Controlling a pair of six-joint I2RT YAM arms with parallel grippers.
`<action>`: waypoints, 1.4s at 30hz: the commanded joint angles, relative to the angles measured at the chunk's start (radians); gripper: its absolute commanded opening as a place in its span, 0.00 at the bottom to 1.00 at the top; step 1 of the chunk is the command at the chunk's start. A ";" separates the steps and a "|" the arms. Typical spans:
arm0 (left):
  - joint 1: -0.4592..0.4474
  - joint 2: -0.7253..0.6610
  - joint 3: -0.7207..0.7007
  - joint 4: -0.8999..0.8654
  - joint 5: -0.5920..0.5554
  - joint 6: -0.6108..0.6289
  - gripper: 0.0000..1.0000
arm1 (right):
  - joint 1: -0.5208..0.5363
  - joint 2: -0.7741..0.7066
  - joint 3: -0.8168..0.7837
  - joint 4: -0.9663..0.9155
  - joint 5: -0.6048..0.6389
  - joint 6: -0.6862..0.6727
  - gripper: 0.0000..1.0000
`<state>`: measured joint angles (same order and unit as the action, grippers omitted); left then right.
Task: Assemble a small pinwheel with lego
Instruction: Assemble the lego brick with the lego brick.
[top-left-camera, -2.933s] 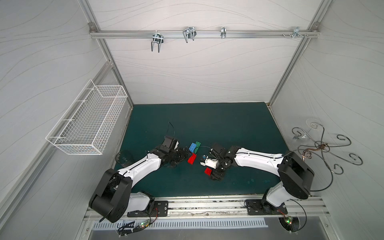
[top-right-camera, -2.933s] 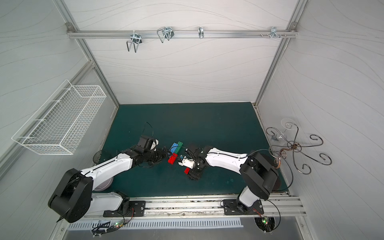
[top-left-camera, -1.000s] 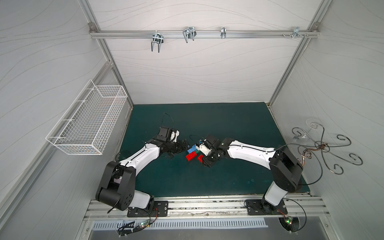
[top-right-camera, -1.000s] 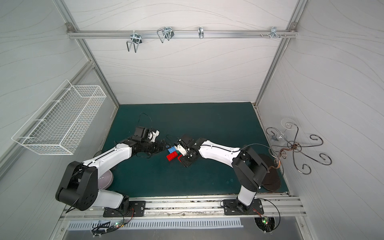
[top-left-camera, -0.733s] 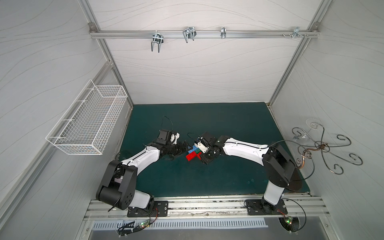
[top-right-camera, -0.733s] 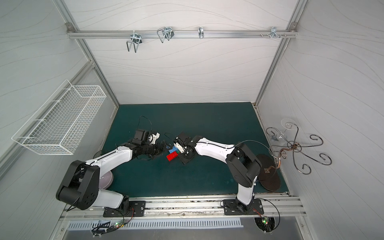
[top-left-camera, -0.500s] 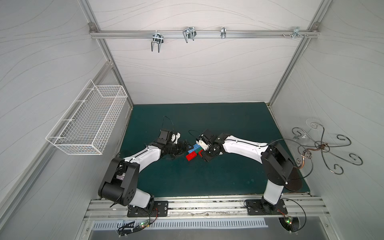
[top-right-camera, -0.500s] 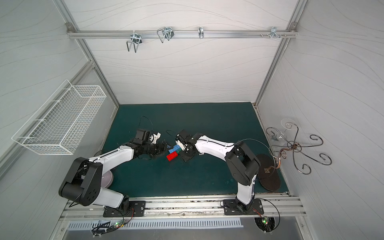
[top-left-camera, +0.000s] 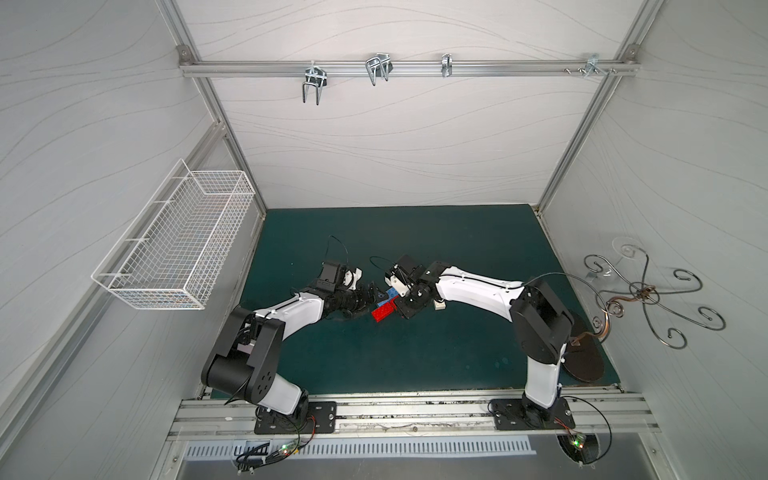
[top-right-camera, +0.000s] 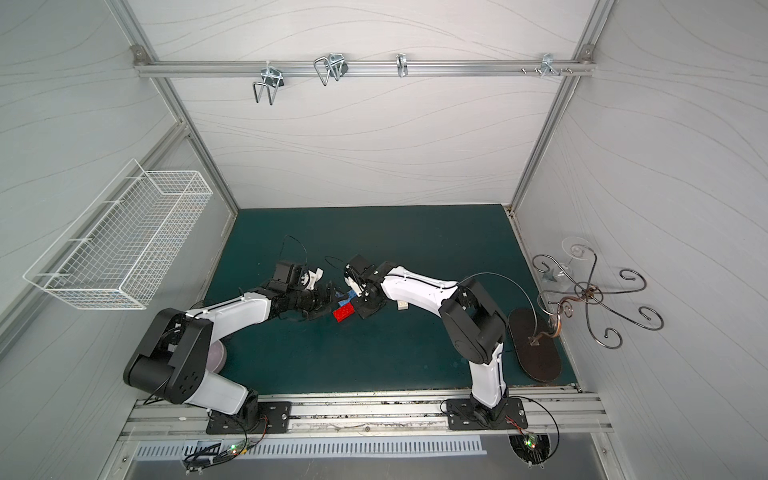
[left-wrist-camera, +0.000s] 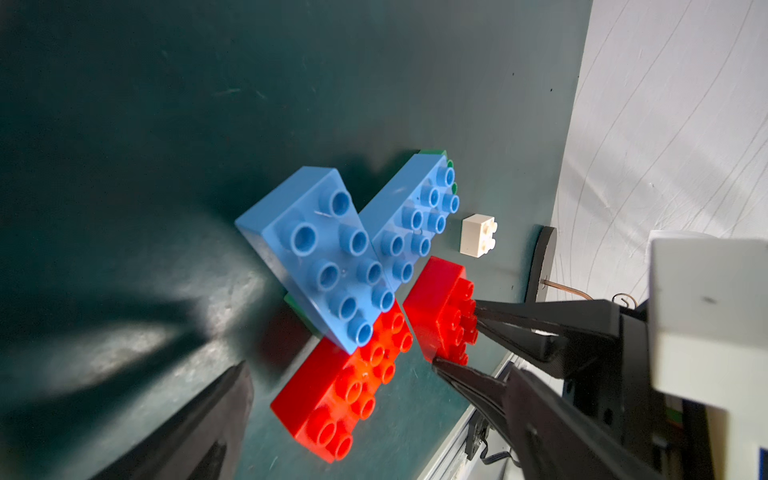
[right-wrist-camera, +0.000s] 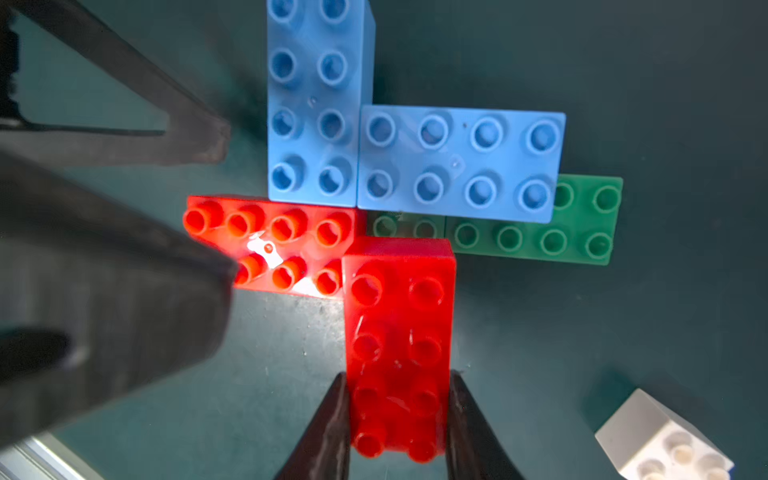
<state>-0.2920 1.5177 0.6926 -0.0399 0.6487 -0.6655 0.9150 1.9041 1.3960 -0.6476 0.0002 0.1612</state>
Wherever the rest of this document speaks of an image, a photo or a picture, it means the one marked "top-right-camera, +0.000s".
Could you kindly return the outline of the blue lego brick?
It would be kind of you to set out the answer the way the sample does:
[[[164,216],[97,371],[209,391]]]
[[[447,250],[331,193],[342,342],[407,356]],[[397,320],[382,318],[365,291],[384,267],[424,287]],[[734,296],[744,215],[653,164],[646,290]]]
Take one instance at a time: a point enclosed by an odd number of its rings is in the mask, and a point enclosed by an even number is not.
[[[341,296],[338,301],[338,306],[343,307],[351,302],[352,299],[357,297],[357,293],[354,290],[348,291],[345,295]]]

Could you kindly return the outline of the red lego brick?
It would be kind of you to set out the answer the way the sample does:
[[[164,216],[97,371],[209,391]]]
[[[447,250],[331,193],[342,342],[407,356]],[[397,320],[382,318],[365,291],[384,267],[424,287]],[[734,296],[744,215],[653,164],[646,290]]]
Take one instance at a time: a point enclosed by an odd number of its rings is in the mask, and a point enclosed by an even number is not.
[[[355,308],[351,302],[348,302],[334,310],[332,314],[336,322],[341,323],[355,314]]]

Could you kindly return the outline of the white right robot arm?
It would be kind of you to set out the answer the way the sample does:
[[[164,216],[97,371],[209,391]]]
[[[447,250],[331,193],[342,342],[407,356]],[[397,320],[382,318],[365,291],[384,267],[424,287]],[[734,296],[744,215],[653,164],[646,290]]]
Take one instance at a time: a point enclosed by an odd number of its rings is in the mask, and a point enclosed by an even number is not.
[[[455,350],[469,362],[471,398],[493,410],[507,396],[502,354],[507,324],[503,312],[476,280],[439,280],[391,262],[378,266],[356,257],[344,268],[355,292],[352,308],[362,318],[388,302],[406,303],[439,317]]]

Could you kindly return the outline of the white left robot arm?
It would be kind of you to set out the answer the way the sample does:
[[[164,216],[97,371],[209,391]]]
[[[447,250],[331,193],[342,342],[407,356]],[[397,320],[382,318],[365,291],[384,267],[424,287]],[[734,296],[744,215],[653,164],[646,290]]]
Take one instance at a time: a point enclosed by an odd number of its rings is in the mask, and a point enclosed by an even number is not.
[[[227,415],[239,413],[252,391],[209,370],[215,342],[287,312],[314,319],[341,299],[332,283],[307,288],[257,288],[234,299],[192,310],[159,311],[123,372],[126,385],[172,404]]]

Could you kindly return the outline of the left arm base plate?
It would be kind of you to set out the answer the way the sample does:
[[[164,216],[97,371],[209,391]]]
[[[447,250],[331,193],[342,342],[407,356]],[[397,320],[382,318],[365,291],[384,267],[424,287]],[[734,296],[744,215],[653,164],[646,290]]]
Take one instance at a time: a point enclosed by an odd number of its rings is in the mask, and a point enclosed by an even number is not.
[[[288,401],[247,402],[232,415],[212,411],[205,433],[209,435],[283,434],[288,431],[293,404]]]

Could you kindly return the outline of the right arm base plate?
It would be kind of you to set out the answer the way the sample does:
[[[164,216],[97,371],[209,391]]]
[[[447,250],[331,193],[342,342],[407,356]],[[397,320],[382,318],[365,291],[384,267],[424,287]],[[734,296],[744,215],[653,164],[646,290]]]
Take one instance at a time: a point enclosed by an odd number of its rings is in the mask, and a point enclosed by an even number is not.
[[[525,430],[528,421],[520,398],[502,398],[493,408],[472,397],[446,399],[441,403],[452,431]]]

